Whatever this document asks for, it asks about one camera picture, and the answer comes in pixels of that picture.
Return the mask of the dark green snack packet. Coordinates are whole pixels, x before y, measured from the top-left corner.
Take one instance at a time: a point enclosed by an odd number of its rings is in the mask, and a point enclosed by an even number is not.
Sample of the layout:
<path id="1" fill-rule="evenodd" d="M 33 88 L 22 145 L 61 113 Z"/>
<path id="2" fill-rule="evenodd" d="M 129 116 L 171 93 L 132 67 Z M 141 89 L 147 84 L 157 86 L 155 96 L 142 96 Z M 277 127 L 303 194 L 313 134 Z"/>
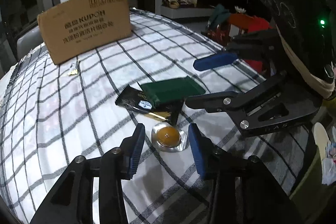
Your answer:
<path id="1" fill-rule="evenodd" d="M 141 84 L 140 88 L 154 106 L 180 101 L 206 92 L 189 76 L 145 83 Z"/>

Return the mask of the round jelly cup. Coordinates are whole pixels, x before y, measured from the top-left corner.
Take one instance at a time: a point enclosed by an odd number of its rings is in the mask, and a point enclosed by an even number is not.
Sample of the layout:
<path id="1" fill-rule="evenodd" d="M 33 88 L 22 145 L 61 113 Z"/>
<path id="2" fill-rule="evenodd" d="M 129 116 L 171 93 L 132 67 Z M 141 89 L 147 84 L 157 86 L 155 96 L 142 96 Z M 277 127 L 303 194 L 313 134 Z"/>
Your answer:
<path id="1" fill-rule="evenodd" d="M 189 146 L 187 133 L 166 122 L 156 124 L 151 131 L 151 143 L 159 151 L 182 152 Z"/>

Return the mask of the black gold snack packet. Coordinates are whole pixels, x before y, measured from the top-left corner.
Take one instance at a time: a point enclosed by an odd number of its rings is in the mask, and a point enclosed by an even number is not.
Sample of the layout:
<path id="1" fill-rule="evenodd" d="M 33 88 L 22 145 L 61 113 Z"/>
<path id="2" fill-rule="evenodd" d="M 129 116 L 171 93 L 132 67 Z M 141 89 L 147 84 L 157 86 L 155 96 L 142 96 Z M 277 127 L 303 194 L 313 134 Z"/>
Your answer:
<path id="1" fill-rule="evenodd" d="M 183 101 L 173 101 L 154 106 L 143 91 L 127 85 L 117 97 L 115 104 L 126 110 L 175 126 L 182 110 Z"/>

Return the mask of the red wooden chair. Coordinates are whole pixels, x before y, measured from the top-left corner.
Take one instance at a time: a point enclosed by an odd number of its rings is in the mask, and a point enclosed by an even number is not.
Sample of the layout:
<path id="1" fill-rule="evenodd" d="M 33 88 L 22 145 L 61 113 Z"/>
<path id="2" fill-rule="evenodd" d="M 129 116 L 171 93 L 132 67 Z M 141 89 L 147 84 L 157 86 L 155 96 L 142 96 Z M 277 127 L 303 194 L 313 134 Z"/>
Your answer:
<path id="1" fill-rule="evenodd" d="M 263 18 L 244 14 L 231 14 L 222 24 L 213 30 L 209 30 L 208 36 L 225 47 L 234 36 L 269 29 L 271 29 L 270 23 Z M 262 63 L 257 61 L 244 61 L 258 73 L 266 71 L 266 64 L 262 65 Z"/>

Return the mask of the green cloth on chair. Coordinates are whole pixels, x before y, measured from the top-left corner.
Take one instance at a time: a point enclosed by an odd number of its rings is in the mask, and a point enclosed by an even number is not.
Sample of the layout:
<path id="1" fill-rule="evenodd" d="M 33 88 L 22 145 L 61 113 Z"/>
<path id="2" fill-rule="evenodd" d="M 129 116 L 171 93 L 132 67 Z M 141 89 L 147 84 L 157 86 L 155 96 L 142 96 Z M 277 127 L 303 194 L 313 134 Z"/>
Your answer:
<path id="1" fill-rule="evenodd" d="M 230 11 L 225 9 L 223 5 L 217 5 L 209 18 L 207 24 L 208 29 L 212 30 L 218 25 L 222 24 L 230 17 L 230 15 Z"/>

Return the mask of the checkered grey white tablecloth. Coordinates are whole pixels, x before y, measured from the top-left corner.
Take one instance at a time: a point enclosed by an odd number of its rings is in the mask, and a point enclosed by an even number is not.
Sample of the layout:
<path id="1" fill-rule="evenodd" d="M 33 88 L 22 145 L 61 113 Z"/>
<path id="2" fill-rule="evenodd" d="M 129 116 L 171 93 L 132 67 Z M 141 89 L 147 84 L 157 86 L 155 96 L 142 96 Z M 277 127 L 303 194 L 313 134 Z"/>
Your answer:
<path id="1" fill-rule="evenodd" d="M 206 223 L 211 182 L 202 182 L 188 147 L 157 151 L 151 131 L 157 121 L 115 104 L 130 85 L 189 76 L 209 93 L 246 92 L 264 81 L 244 61 L 198 72 L 194 60 L 220 46 L 192 30 L 150 12 L 131 10 L 132 36 L 86 52 L 79 73 L 71 63 L 56 66 L 44 44 L 25 57 L 1 100 L 1 197 L 22 223 L 37 208 L 68 164 L 78 155 L 99 157 L 132 135 L 138 122 L 146 140 L 135 176 L 123 181 L 129 223 Z M 257 155 L 290 193 L 302 169 L 308 133 L 291 132 L 243 139 L 226 113 L 208 114 L 183 106 L 177 126 L 196 123 L 224 150 Z"/>

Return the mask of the white low tv cabinet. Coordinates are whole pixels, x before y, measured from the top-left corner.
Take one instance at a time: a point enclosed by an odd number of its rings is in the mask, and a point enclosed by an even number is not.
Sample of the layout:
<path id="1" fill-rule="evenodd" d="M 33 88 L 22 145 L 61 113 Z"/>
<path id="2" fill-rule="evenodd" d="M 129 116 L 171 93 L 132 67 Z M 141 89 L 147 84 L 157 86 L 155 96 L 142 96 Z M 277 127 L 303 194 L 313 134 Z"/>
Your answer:
<path id="1" fill-rule="evenodd" d="M 170 7 L 161 6 L 161 15 L 169 19 L 182 19 L 182 18 L 201 18 L 210 17 L 214 9 L 205 8 L 178 8 L 172 9 Z"/>

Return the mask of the small white gold wrapper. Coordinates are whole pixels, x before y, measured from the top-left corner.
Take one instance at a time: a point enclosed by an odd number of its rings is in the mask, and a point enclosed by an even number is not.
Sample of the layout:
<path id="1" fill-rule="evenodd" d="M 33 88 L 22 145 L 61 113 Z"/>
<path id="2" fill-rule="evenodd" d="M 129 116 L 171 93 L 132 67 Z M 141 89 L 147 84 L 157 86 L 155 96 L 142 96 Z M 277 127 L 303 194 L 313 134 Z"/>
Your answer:
<path id="1" fill-rule="evenodd" d="M 79 59 L 76 56 L 76 59 L 71 63 L 70 68 L 68 70 L 68 75 L 69 76 L 74 76 L 77 75 L 79 73 Z"/>

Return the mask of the grey dining chair near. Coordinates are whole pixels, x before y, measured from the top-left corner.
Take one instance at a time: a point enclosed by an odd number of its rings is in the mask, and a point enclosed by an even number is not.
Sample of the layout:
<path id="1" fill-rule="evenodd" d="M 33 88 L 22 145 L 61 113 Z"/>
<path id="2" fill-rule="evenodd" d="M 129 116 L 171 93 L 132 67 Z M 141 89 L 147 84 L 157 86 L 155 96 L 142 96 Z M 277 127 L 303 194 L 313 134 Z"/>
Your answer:
<path id="1" fill-rule="evenodd" d="M 34 27 L 32 30 L 25 33 L 17 41 L 17 56 L 18 60 L 33 50 L 35 47 L 44 42 L 39 26 Z"/>

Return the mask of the brown cardboard box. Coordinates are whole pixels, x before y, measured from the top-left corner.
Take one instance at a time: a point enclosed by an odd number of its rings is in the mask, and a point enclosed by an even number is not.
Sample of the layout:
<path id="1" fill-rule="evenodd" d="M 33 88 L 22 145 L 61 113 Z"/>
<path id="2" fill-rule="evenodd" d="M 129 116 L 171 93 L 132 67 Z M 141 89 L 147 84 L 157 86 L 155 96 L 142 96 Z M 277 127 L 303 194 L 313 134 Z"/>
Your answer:
<path id="1" fill-rule="evenodd" d="M 55 65 L 131 34 L 127 0 L 69 0 L 37 16 Z"/>

